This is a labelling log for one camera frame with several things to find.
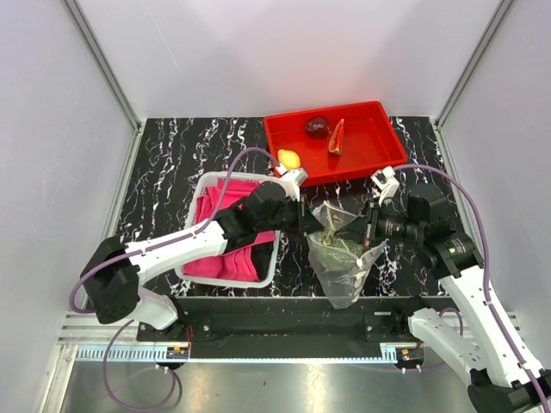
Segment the green fake vegetable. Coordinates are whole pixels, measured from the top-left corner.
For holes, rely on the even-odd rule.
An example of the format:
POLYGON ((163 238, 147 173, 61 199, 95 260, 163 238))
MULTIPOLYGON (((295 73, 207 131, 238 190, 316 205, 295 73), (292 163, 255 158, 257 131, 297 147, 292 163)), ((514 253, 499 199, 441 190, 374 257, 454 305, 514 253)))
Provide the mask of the green fake vegetable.
POLYGON ((328 201, 318 206, 313 215, 325 227, 313 234, 322 266, 330 270, 344 269, 356 262, 363 253, 363 246, 335 236, 335 232, 351 222, 356 215, 328 201))

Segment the clear zip top bag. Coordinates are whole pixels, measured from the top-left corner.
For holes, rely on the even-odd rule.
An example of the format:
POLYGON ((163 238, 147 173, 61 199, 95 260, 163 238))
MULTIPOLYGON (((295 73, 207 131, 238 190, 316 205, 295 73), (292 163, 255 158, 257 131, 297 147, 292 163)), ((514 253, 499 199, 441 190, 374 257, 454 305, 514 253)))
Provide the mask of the clear zip top bag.
POLYGON ((327 200, 313 209, 313 217, 323 229, 306 237, 308 261, 332 307, 346 309, 360 298, 371 267, 387 242, 364 248, 361 243, 338 237, 337 231, 356 216, 327 200))

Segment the yellow fake fruit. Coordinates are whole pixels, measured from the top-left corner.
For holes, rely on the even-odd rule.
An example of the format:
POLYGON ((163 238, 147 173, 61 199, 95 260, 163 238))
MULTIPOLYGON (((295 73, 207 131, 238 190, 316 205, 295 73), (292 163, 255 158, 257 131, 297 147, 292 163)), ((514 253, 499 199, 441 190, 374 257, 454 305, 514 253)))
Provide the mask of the yellow fake fruit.
POLYGON ((301 167, 300 157, 294 151, 280 149, 277 152, 277 159, 287 170, 294 170, 301 167))

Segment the red fake food piece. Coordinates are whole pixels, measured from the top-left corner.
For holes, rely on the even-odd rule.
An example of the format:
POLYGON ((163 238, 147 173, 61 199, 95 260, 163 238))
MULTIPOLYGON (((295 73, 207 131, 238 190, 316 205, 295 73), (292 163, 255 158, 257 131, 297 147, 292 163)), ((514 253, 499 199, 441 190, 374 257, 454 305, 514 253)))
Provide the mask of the red fake food piece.
POLYGON ((344 119, 341 119, 335 129, 333 130, 329 144, 328 151, 333 155, 340 155, 342 150, 342 141, 344 136, 344 119))

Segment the dark red fake apple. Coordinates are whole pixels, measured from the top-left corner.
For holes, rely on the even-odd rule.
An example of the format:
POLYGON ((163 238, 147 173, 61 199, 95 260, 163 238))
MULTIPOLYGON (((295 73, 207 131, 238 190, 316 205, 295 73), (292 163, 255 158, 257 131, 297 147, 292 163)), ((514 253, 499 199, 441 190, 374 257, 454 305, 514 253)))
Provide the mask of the dark red fake apple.
POLYGON ((325 138, 330 133, 329 121, 322 116, 310 119, 305 126, 306 134, 316 139, 325 138))

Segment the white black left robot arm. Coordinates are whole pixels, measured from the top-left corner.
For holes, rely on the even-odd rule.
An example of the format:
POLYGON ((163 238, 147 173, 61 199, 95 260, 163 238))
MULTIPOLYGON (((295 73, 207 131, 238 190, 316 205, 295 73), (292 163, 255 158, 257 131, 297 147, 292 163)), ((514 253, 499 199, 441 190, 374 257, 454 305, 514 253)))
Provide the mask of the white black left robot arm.
POLYGON ((132 318, 175 341, 184 334, 186 320, 173 299, 146 289, 147 281, 190 262, 248 247, 265 232, 305 236, 323 229, 300 200, 296 185, 262 182, 212 219, 188 229, 134 244, 104 239, 80 280, 100 324, 132 318))

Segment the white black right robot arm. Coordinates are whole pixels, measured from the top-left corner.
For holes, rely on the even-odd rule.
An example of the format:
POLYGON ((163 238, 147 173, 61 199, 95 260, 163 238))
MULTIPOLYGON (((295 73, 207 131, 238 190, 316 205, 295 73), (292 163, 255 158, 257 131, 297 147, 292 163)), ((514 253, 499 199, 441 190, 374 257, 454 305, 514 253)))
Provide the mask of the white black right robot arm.
POLYGON ((388 240, 417 251, 473 338, 451 328, 420 297, 394 308, 391 331, 401 341, 416 338, 432 348, 462 379, 476 411, 549 410, 550 372, 529 351, 492 287, 484 285, 486 263, 474 241, 454 228, 439 187, 411 187, 402 213, 372 201, 337 234, 366 247, 388 240))

